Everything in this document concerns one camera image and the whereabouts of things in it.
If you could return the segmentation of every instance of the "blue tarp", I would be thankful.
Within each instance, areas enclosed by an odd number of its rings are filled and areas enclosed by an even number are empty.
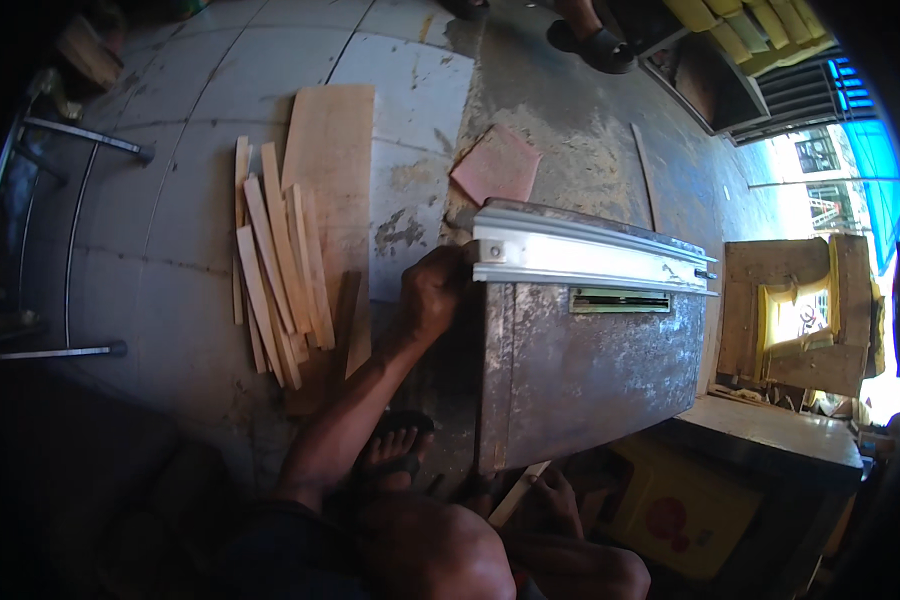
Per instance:
[[[899,178],[900,167],[882,121],[844,123],[843,130],[857,162],[860,177]],[[865,181],[878,275],[884,275],[900,239],[900,182]]]

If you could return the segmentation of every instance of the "black sandal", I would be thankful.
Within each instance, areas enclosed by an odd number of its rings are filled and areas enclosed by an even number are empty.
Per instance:
[[[487,0],[481,0],[477,5],[470,4],[470,0],[438,0],[438,2],[454,17],[464,21],[480,21],[491,13],[491,3]]]
[[[396,433],[400,429],[410,431],[413,427],[416,427],[416,438],[418,440],[422,436],[426,436],[436,429],[434,420],[420,411],[390,411],[384,414],[383,418],[380,419],[380,422],[377,423],[377,427],[373,430],[373,434],[370,435],[370,439],[375,440],[380,438],[383,440],[389,433]],[[383,479],[387,475],[399,474],[402,472],[409,474],[409,481],[411,483],[417,479],[417,474],[420,473],[420,459],[412,448],[402,456],[396,456],[384,462],[380,462],[379,464],[374,464],[373,466],[362,469],[358,479],[360,486],[365,487],[374,481]]]
[[[634,70],[636,55],[627,42],[601,29],[584,41],[578,41],[570,25],[560,19],[547,30],[547,42],[560,52],[578,55],[585,63],[601,73],[622,75]]]

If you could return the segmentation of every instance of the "pink tile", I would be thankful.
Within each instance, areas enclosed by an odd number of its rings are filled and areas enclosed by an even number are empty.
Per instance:
[[[502,125],[492,126],[450,178],[477,206],[487,198],[527,202],[537,178],[540,152]]]

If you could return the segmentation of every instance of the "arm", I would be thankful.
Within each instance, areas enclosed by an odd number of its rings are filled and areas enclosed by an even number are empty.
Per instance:
[[[403,273],[400,312],[380,347],[340,397],[313,415],[287,452],[274,498],[320,512],[324,495],[347,475],[410,369],[453,321],[467,279],[463,251],[440,246]]]

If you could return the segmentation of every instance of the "dirty floor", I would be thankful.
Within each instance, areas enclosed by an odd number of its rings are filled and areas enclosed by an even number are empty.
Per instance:
[[[453,226],[469,200],[447,174],[495,123],[543,154],[531,202],[648,228],[633,123],[660,197],[660,233],[715,258],[728,240],[804,237],[805,204],[748,190],[775,180],[764,145],[735,149],[708,137],[639,70],[607,76],[553,49],[544,32],[556,16],[546,8],[491,5],[486,22],[472,24],[432,0],[216,0],[186,22],[133,30],[120,83],[87,104],[84,126],[153,144],[156,159],[141,168],[119,152],[97,154],[70,300],[74,345],[124,340],[129,354],[53,366],[173,415],[222,450],[249,495],[273,485],[298,424],[283,416],[272,378],[253,371],[246,331],[233,324],[233,148],[248,135],[282,153],[293,95],[305,86],[377,87],[375,333],[391,314],[402,270],[441,235],[460,237]],[[50,325],[36,345],[53,348],[62,341],[66,240],[90,145],[54,140],[47,152],[72,176],[62,189],[37,186],[23,298]],[[709,302],[704,356],[717,347],[719,300]],[[472,459],[477,395],[472,377],[456,374],[479,374],[482,358],[467,327],[434,349],[394,402],[436,420],[437,449],[420,481],[445,474],[444,495]],[[704,378],[711,369],[705,361]]]

